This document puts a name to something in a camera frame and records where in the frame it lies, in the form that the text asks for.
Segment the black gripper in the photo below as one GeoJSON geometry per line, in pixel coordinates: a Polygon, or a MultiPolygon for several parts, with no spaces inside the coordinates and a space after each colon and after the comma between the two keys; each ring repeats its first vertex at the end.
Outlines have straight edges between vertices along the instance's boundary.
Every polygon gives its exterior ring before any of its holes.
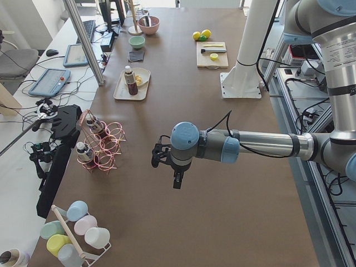
{"type": "Polygon", "coordinates": [[[178,159],[172,154],[170,144],[162,144],[162,138],[163,136],[159,137],[158,142],[152,150],[151,165],[154,168],[157,168],[159,163],[171,166],[174,170],[173,188],[180,189],[184,172],[189,169],[192,158],[184,160],[178,159]]]}

